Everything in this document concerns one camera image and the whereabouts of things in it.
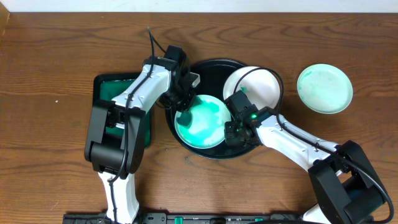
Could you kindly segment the white plate with green stain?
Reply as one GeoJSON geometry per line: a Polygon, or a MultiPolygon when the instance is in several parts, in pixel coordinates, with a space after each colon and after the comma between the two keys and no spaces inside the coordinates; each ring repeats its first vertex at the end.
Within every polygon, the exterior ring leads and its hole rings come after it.
{"type": "MultiPolygon", "coordinates": [[[[223,98],[230,97],[234,93],[235,86],[240,78],[255,68],[257,67],[248,66],[234,71],[224,84],[223,98]]],[[[256,70],[249,73],[239,82],[236,91],[239,90],[245,93],[248,100],[255,104],[257,109],[262,109],[265,106],[275,108],[279,101],[279,83],[276,77],[267,70],[256,70]]]]}

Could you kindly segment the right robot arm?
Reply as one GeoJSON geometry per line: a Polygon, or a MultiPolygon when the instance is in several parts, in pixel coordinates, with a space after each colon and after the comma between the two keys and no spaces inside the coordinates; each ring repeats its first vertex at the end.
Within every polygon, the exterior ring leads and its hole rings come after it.
{"type": "Polygon", "coordinates": [[[279,151],[309,174],[317,204],[302,215],[306,223],[366,223],[388,201],[384,186],[362,148],[319,139],[289,123],[277,110],[257,109],[237,91],[224,102],[233,117],[226,143],[263,145],[279,151]]]}

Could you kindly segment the mint plate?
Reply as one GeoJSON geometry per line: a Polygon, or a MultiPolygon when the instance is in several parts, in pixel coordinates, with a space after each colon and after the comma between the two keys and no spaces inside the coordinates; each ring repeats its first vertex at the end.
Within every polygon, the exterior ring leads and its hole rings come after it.
{"type": "Polygon", "coordinates": [[[353,86],[339,68],[318,63],[305,68],[297,79],[297,92],[303,103],[322,114],[345,110],[353,99],[353,86]]]}
{"type": "Polygon", "coordinates": [[[225,123],[231,121],[226,105],[211,95],[198,95],[187,112],[177,111],[174,126],[179,138],[188,146],[209,149],[225,140],[225,123]]]}

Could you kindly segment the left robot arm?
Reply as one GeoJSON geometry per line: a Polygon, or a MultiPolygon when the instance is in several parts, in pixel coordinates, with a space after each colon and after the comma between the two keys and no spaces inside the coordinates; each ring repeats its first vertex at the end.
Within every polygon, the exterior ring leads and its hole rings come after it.
{"type": "Polygon", "coordinates": [[[186,112],[200,76],[190,71],[187,55],[170,45],[164,56],[144,60],[142,72],[118,96],[93,102],[85,159],[103,181],[108,211],[105,223],[133,223],[139,211],[134,174],[145,148],[146,116],[157,101],[186,112]]]}

